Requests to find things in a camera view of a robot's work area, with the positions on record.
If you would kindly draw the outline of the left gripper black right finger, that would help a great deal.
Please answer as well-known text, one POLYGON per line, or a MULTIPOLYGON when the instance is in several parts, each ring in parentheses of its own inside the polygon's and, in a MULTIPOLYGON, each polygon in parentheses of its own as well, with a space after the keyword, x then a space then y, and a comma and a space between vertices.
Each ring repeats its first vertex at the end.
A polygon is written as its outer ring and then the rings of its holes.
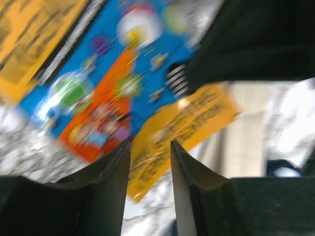
POLYGON ((170 147, 178 235, 314 235, 314 177, 225 178, 170 147))

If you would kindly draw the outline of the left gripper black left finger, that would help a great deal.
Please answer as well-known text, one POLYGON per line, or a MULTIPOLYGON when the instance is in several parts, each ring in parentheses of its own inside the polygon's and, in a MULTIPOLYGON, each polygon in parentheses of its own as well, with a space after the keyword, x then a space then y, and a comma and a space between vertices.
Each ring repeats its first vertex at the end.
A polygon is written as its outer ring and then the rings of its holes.
POLYGON ((55 183, 0 178, 3 236, 118 236, 130 168, 130 142, 55 183))

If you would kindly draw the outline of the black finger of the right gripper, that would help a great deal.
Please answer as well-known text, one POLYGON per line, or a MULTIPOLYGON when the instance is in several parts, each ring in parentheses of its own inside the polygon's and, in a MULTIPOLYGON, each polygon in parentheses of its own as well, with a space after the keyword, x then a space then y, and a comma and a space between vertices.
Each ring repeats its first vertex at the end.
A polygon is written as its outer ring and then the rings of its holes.
POLYGON ((184 70, 188 92, 223 81, 315 75, 312 0, 226 0, 184 70))

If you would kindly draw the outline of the beige canvas student bag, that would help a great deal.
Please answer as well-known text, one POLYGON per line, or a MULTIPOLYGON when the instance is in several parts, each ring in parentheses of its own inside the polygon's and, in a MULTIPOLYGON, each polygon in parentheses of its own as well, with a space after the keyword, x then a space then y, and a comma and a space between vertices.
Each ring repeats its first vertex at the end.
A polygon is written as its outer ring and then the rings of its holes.
POLYGON ((285 159, 304 169, 315 148, 315 81, 235 82, 241 105, 235 122, 190 154, 225 177, 260 177, 267 161, 285 159))

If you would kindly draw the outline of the colourful children's book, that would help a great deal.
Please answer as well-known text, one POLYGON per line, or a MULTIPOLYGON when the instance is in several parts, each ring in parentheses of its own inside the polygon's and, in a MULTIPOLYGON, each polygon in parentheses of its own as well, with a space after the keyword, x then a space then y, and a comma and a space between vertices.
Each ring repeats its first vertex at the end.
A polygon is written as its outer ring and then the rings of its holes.
POLYGON ((191 149, 239 113, 218 85, 184 95, 186 34, 161 0, 3 0, 0 93, 87 162, 130 139, 139 202, 170 168, 171 140, 191 149))

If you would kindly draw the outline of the blue pencil case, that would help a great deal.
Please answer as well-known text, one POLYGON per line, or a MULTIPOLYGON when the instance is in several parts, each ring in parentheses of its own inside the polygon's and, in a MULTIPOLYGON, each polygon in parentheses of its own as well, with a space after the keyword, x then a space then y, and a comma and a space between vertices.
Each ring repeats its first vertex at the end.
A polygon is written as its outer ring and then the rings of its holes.
POLYGON ((268 160, 266 168, 267 177, 303 177, 303 170, 285 159, 268 160))

